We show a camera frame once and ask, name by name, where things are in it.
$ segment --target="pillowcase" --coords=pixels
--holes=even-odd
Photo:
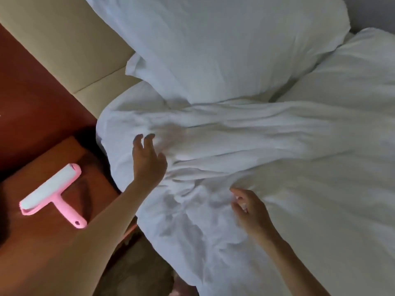
[[[343,42],[343,0],[87,0],[165,99],[212,103],[280,87]]]
[[[364,29],[279,101],[313,101],[395,114],[395,35]]]

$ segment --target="wooden nightstand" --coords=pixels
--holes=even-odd
[[[68,163],[77,163],[81,176],[62,194],[87,221],[92,220],[118,193],[102,173],[101,164],[70,137],[41,155],[0,184],[0,294],[21,284],[65,245],[79,229],[49,204],[23,216],[19,201]]]

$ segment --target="white duvet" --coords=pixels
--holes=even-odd
[[[156,134],[169,168],[138,223],[200,295],[289,295],[237,225],[232,185],[257,193],[332,295],[395,294],[394,118],[310,102],[171,110],[148,86],[131,88],[145,89],[141,99],[126,91],[105,109],[99,141],[124,190],[133,180],[133,138]]]

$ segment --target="wall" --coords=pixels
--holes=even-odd
[[[95,123],[0,25],[0,180]]]

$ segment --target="lint roller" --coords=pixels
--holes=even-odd
[[[23,215],[32,215],[52,202],[59,212],[76,228],[86,227],[86,220],[79,215],[61,194],[81,175],[81,168],[77,164],[67,164],[44,184],[19,202]]]

